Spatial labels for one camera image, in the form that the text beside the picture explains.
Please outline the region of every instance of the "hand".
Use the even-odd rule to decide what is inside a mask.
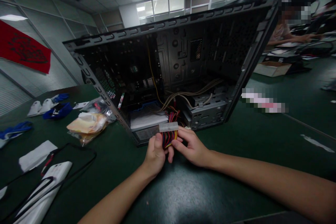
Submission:
[[[191,163],[200,167],[208,167],[211,151],[208,150],[195,132],[179,126],[177,140],[172,141],[172,145]],[[188,142],[188,146],[181,143],[181,138]]]
[[[141,168],[150,177],[156,177],[161,171],[168,153],[168,162],[172,163],[174,156],[174,148],[169,146],[167,149],[162,148],[162,136],[157,133],[153,136],[148,143],[147,153]]]
[[[312,38],[315,37],[314,34],[306,34],[303,36],[296,36],[292,38],[292,42],[296,43],[309,43],[311,42]]]

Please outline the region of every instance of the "white plastic connector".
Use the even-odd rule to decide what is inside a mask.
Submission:
[[[178,130],[179,124],[177,122],[167,122],[159,124],[159,132],[166,132],[166,131],[175,131]]]

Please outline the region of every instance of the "red banner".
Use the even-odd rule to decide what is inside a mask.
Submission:
[[[0,57],[49,73],[51,50],[0,21]]]

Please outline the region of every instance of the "sticker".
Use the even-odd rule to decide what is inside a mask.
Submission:
[[[85,107],[86,106],[86,104],[88,104],[89,102],[87,101],[87,102],[84,102],[84,103],[77,103],[75,106],[74,106],[74,108],[73,109],[81,109],[81,108],[83,108],[83,107]]]
[[[155,126],[152,128],[143,129],[140,131],[135,132],[139,140],[147,140],[151,138],[152,136],[156,135],[156,133],[159,133],[159,127]]]

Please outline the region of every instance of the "computer case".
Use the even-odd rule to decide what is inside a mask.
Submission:
[[[156,123],[131,129],[130,115],[176,92],[171,104],[192,130],[229,120],[277,23],[281,0],[254,0],[64,42],[137,146]]]

